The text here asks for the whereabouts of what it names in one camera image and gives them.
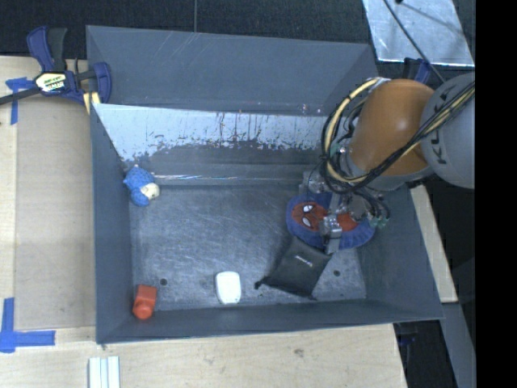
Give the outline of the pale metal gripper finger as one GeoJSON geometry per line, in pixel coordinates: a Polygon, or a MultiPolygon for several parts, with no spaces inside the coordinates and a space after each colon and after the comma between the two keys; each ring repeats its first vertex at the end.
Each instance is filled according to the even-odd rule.
{"type": "Polygon", "coordinates": [[[333,234],[334,216],[325,216],[319,223],[319,232],[322,237],[322,244],[325,253],[333,253],[331,250],[331,240],[333,234]]]}
{"type": "Polygon", "coordinates": [[[332,217],[330,219],[330,253],[334,254],[339,250],[339,245],[341,241],[341,237],[343,234],[343,229],[340,226],[338,219],[336,217],[332,217]]]}

